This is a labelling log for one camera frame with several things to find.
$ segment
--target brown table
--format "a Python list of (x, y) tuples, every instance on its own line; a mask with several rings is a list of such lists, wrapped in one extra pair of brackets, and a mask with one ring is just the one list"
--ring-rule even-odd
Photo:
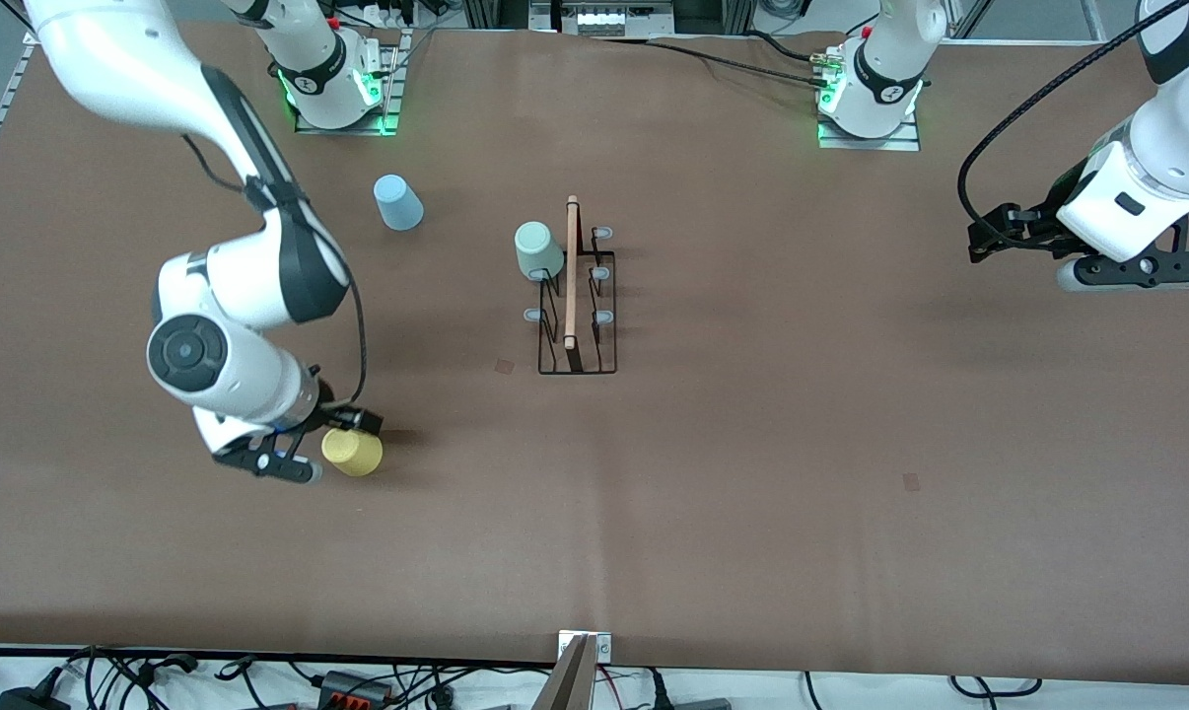
[[(147, 295), (256, 218), (38, 54), (0, 138), (1, 642), (545, 660), (586, 627), (630, 665), (1189, 683), (1189, 293), (969, 265), (955, 201), (1084, 50), (945, 46), (924, 152), (864, 153), (817, 147), (798, 84), (530, 32), (440, 32), (394, 139), (292, 136), (252, 32), (185, 36), (354, 263), (386, 469), (212, 464), (145, 370)], [(1135, 49), (1105, 59), (993, 147), (977, 206), (1037, 202), (1150, 93)], [(413, 233), (379, 224), (385, 171)], [(611, 378), (536, 376), (520, 318), (512, 231), (562, 234), (567, 194), (617, 230)], [(347, 306), (275, 340), (352, 384)]]

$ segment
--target yellow cup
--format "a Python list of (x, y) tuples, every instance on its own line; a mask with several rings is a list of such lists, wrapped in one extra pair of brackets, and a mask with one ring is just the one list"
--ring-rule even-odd
[(323, 435), (323, 455), (348, 476), (367, 476), (384, 458), (384, 445), (366, 432), (328, 431)]

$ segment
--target wooden handle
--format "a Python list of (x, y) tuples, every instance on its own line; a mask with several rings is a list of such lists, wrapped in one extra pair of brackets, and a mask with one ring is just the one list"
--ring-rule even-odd
[(564, 288), (564, 348), (577, 347), (577, 196), (568, 195), (568, 279)]

